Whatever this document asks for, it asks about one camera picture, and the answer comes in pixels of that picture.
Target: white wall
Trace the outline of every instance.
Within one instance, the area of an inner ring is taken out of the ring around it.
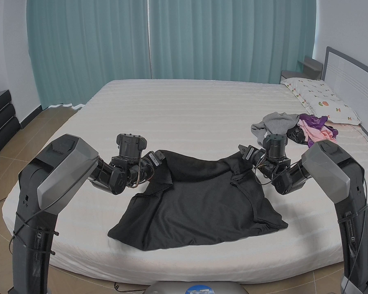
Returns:
[[[0,0],[0,91],[10,90],[19,122],[40,105],[28,47],[26,0]]]
[[[368,66],[368,0],[318,0],[314,59],[327,46]]]

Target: pink clothing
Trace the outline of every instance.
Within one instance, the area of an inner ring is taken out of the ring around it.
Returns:
[[[308,141],[309,137],[314,143],[320,140],[331,140],[332,142],[337,144],[337,141],[332,135],[332,131],[330,131],[325,126],[323,126],[321,130],[318,130],[308,126],[308,124],[303,120],[299,120],[297,125],[303,130],[305,135],[305,141]]]

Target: robotic arm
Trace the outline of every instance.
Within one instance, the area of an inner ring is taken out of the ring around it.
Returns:
[[[81,138],[63,135],[47,145],[19,174],[20,195],[13,236],[13,282],[9,294],[46,294],[49,257],[57,215],[89,179],[104,191],[120,194],[126,186],[149,180],[164,159],[160,152],[142,157],[147,142],[120,134],[119,155],[106,164]],[[364,169],[341,147],[315,143],[296,164],[285,156],[285,135],[269,135],[263,147],[239,145],[243,159],[259,169],[280,194],[303,187],[311,177],[335,204],[341,232],[344,278],[341,292],[368,294],[368,211]]]

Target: curtain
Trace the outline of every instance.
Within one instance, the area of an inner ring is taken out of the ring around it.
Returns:
[[[27,0],[27,34],[43,108],[151,77],[147,0]]]
[[[279,83],[312,57],[316,0],[149,0],[153,78]]]

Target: pillow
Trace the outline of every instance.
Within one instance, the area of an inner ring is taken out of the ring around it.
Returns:
[[[281,84],[287,86],[304,108],[318,118],[327,116],[333,123],[361,123],[357,114],[324,81],[293,77],[281,81]]]

